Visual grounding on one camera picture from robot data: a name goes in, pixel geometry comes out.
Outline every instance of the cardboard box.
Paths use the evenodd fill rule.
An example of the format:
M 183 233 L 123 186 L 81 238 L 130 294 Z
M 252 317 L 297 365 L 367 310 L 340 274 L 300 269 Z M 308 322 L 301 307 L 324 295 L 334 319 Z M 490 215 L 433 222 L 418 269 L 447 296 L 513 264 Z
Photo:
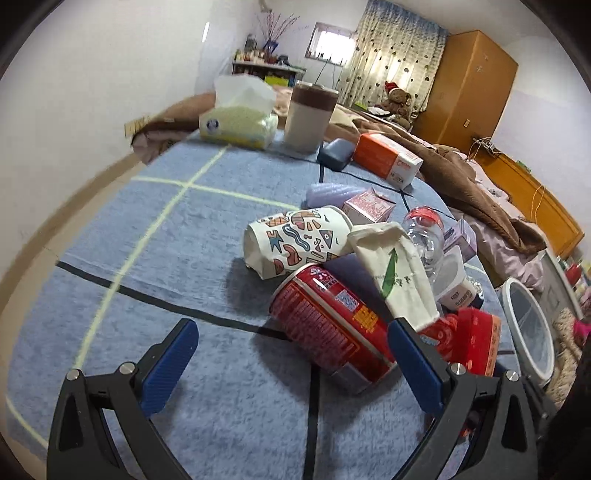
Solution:
M 367 225 L 388 220 L 395 205 L 386 196 L 369 189 L 347 200 L 343 205 L 343 211 L 353 225 Z
M 448 252 L 455 245 L 460 246 L 464 263 L 476 255 L 476 234 L 468 223 L 462 218 L 447 232 L 445 232 L 443 251 Z
M 365 133 L 359 137 L 353 160 L 398 189 L 410 185 L 423 164 L 422 158 L 377 133 Z

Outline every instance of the wooden dresser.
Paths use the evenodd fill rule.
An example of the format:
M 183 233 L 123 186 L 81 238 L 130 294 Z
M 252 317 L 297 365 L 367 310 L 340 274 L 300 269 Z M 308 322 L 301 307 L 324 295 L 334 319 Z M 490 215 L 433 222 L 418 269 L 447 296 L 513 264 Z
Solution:
M 568 257 L 583 239 L 584 233 L 556 197 L 505 154 L 493 157 L 480 150 L 476 161 L 493 183 L 507 192 L 511 203 L 521 210 L 525 218 L 536 222 L 544 231 L 554 253 L 562 258 Z M 536 217 L 533 212 L 538 204 Z
M 413 134 L 468 154 L 472 138 L 495 131 L 516 72 L 515 60 L 481 31 L 450 35 Z

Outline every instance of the tissue box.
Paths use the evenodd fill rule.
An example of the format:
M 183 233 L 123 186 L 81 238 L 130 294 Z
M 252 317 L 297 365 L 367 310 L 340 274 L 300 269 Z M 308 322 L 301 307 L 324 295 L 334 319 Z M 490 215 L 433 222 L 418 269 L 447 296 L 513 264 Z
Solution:
M 199 116 L 201 138 L 266 149 L 279 123 L 273 113 L 277 94 L 271 85 L 251 75 L 222 75 L 214 84 L 216 106 Z
M 478 251 L 476 248 L 476 234 L 463 218 L 445 232 L 444 238 L 443 251 L 448 252 L 455 245 L 459 245 L 464 263 L 474 257 Z
M 410 185 L 423 165 L 422 158 L 382 134 L 362 134 L 353 160 L 399 189 Z
M 343 211 L 353 225 L 367 225 L 388 220 L 395 203 L 374 189 L 359 193 L 343 205 Z

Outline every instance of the red lid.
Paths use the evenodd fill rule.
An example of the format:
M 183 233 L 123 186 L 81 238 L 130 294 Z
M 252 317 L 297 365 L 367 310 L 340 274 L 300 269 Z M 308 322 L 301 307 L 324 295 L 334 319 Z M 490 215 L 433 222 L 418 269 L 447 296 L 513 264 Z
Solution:
M 564 272 L 564 275 L 569 281 L 571 287 L 574 287 L 577 284 L 577 282 L 581 279 L 582 274 L 583 269 L 579 264 L 572 264 L 566 269 L 566 272 Z
M 429 208 L 429 207 L 413 208 L 406 215 L 406 218 L 418 218 L 418 217 L 429 218 L 430 220 L 432 220 L 433 222 L 438 224 L 441 227 L 441 229 L 443 230 L 443 222 L 441 221 L 441 217 L 432 208 Z

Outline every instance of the purple box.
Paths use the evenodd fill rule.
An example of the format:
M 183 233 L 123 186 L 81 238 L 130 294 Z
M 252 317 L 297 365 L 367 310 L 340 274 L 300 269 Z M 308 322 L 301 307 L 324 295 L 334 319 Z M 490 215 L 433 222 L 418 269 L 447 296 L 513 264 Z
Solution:
M 459 245 L 460 250 L 462 250 L 464 263 L 474 257 L 478 252 L 476 248 L 476 234 L 463 218 L 445 232 L 444 238 L 443 251 L 447 252 L 454 245 Z

